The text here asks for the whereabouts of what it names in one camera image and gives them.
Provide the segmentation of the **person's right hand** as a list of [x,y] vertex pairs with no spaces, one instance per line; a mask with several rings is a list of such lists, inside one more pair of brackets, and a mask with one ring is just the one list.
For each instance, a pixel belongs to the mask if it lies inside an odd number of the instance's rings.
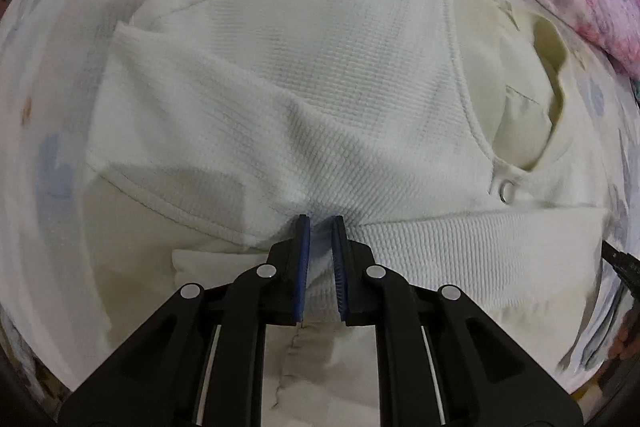
[[610,360],[616,358],[627,360],[639,352],[639,339],[631,335],[630,332],[632,325],[634,325],[634,319],[630,314],[627,314],[623,319],[623,323],[620,324],[620,329],[612,346],[608,349],[608,358]]

